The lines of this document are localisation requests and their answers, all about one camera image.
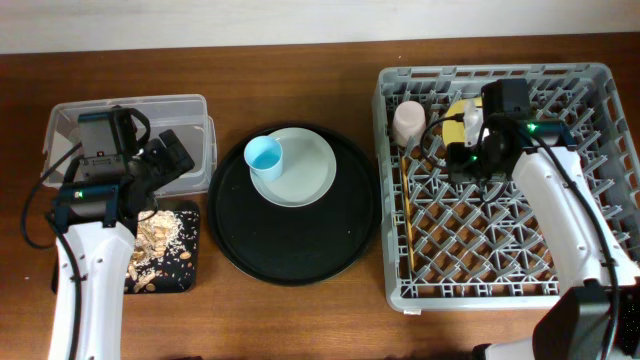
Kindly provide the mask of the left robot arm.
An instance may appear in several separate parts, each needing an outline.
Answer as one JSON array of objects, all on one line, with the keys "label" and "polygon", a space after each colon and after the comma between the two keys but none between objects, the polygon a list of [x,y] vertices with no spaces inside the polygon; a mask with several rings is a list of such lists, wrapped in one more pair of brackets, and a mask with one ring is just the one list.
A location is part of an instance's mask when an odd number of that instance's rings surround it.
[{"label": "left robot arm", "polygon": [[171,130],[116,106],[79,116],[80,142],[46,220],[55,234],[58,281],[51,359],[117,359],[125,274],[139,214],[156,190],[194,162]]}]

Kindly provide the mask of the pink cup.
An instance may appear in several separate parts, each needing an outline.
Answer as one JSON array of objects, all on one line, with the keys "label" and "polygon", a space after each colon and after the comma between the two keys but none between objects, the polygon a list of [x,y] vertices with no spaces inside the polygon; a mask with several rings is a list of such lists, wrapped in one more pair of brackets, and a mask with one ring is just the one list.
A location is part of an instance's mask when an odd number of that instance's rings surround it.
[{"label": "pink cup", "polygon": [[426,129],[426,114],[416,101],[405,101],[396,107],[392,121],[392,137],[405,147],[411,138],[420,138]]}]

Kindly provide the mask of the food scraps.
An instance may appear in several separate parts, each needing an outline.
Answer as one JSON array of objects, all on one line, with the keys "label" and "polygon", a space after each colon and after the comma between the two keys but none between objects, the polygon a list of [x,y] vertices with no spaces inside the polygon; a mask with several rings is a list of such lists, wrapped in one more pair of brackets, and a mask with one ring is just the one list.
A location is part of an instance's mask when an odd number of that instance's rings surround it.
[{"label": "food scraps", "polygon": [[140,214],[134,251],[125,274],[125,294],[188,291],[195,282],[200,215],[193,210]]}]

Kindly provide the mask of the wooden chopstick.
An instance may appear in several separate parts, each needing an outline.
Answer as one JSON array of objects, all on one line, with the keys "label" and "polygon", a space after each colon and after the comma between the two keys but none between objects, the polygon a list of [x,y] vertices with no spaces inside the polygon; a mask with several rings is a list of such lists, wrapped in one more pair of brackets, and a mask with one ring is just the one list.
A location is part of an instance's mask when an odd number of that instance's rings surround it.
[{"label": "wooden chopstick", "polygon": [[411,223],[411,202],[409,199],[409,195],[410,195],[410,191],[409,191],[409,183],[408,183],[408,176],[407,176],[407,165],[406,165],[406,159],[402,159],[400,161],[400,165],[401,165],[401,175],[402,175],[402,185],[403,185],[403,206],[404,206],[404,212],[405,212],[405,222],[406,222],[406,237],[407,237],[407,241],[408,241],[408,253],[409,253],[409,265],[410,265],[410,271],[414,271],[415,270],[415,255],[414,255],[414,247],[413,247],[413,241],[414,241],[414,236],[413,236],[413,228],[412,228],[412,223]]},{"label": "wooden chopstick", "polygon": [[407,177],[407,165],[406,158],[402,156],[400,158],[400,169],[401,169],[401,180],[403,187],[403,207],[405,214],[405,227],[406,227],[406,237],[408,241],[409,253],[413,254],[413,234],[412,234],[412,225],[411,225],[411,206],[409,200],[409,184]]}]

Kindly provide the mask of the light blue cup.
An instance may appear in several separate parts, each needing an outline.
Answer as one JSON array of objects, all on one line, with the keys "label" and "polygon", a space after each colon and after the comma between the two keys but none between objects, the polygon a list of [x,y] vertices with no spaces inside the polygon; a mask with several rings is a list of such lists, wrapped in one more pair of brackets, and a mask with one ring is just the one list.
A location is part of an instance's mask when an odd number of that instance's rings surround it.
[{"label": "light blue cup", "polygon": [[275,138],[257,136],[245,146],[244,160],[260,179],[274,181],[283,171],[283,148]]}]

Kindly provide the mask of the yellow bowl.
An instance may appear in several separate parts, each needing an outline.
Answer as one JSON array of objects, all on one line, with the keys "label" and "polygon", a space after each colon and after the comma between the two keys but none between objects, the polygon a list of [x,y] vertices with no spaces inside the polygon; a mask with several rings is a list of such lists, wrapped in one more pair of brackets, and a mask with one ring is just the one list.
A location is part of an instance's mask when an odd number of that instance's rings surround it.
[{"label": "yellow bowl", "polygon": [[[445,116],[452,117],[453,115],[462,114],[466,117],[466,113],[475,110],[477,121],[474,122],[476,127],[480,126],[482,120],[482,99],[476,97],[473,99],[463,99],[453,103],[447,110]],[[443,123],[442,126],[442,138],[445,146],[451,143],[464,143],[466,146],[472,146],[477,136],[469,137],[465,134],[465,123],[448,120]]]}]

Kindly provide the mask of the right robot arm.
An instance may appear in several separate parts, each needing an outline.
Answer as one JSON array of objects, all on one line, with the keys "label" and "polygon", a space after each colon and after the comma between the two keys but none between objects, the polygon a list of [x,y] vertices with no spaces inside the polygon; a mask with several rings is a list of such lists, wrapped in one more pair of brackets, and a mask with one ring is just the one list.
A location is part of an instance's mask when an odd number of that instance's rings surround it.
[{"label": "right robot arm", "polygon": [[477,359],[636,359],[639,266],[617,243],[584,178],[562,120],[540,120],[522,78],[500,79],[458,101],[443,134],[450,181],[509,180],[532,208],[557,273],[560,298],[524,340],[477,346]]}]

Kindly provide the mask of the grey round plate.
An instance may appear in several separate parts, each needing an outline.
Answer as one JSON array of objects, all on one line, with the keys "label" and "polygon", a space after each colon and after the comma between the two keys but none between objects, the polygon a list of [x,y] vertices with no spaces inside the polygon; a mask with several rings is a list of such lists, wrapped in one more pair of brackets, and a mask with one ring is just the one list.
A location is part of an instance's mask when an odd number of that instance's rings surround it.
[{"label": "grey round plate", "polygon": [[331,188],[337,173],[337,160],[332,147],[318,133],[301,127],[286,127],[268,135],[283,148],[283,171],[274,181],[263,181],[249,168],[251,181],[258,193],[282,207],[309,205]]}]

